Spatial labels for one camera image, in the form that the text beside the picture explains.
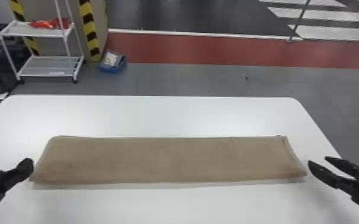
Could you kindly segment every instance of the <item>yellow and black striped pillar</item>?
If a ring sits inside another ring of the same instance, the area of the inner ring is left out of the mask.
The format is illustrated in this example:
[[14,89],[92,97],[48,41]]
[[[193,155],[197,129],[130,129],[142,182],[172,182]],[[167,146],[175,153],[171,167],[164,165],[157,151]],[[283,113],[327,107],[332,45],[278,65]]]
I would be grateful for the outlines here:
[[79,0],[79,14],[82,17],[83,32],[85,33],[86,45],[91,55],[91,61],[100,61],[101,53],[96,34],[91,0]]
[[[10,7],[18,21],[25,22],[24,9],[18,0],[10,0]],[[38,44],[32,37],[24,38],[26,46],[28,46],[33,54],[39,55]]]

